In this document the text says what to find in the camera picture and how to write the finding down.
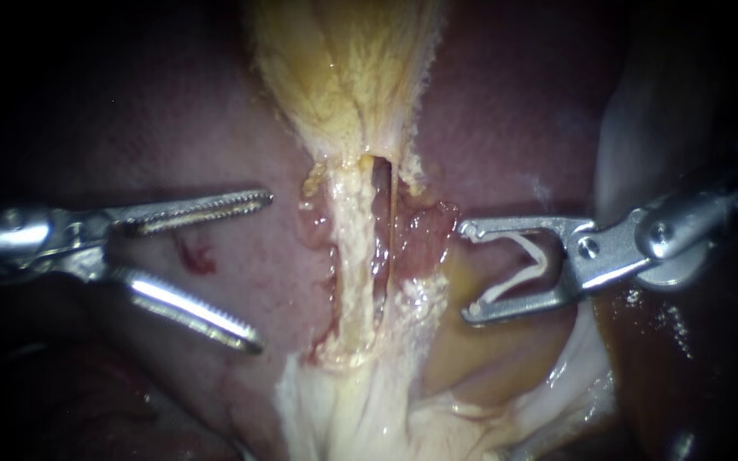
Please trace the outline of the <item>right arm instrument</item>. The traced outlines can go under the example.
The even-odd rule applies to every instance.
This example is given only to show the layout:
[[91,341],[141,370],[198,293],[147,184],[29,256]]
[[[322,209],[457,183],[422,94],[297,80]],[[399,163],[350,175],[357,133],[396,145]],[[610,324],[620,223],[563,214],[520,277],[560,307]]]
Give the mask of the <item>right arm instrument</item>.
[[560,286],[567,294],[593,294],[637,277],[675,289],[705,264],[737,211],[738,172],[707,172],[609,225],[570,218],[560,236],[567,255]]

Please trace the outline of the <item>left arm instrument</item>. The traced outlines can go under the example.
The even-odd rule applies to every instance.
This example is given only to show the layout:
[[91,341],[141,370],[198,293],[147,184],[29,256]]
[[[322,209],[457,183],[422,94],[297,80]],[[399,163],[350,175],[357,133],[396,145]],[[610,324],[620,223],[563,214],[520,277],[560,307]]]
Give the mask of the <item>left arm instrument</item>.
[[115,226],[116,218],[103,210],[0,208],[0,284],[28,283],[54,272],[85,283],[102,279]]

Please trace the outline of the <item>right arm instrument jaw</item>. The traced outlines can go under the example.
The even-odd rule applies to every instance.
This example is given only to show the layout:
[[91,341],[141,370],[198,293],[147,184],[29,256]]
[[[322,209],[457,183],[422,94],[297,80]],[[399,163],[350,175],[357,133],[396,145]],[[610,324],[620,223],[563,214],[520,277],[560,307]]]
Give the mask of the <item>right arm instrument jaw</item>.
[[467,324],[497,324],[552,310],[579,302],[584,292],[562,281],[551,289],[517,297],[504,297],[504,292],[487,289],[469,306],[460,311]]
[[510,234],[532,234],[541,231],[555,235],[561,242],[578,231],[591,231],[592,219],[563,216],[512,216],[464,219],[458,232],[470,242],[490,242]]

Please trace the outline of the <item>left arm instrument jaw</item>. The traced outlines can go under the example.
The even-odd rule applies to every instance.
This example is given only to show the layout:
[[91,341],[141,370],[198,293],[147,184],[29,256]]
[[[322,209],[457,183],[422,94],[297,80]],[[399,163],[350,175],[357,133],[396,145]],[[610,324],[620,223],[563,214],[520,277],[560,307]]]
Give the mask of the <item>left arm instrument jaw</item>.
[[153,236],[193,225],[256,213],[272,204],[273,193],[254,189],[187,199],[110,207],[107,215],[126,236]]
[[159,277],[129,267],[113,268],[108,277],[126,286],[130,301],[148,312],[241,353],[257,355],[264,350],[256,328]]

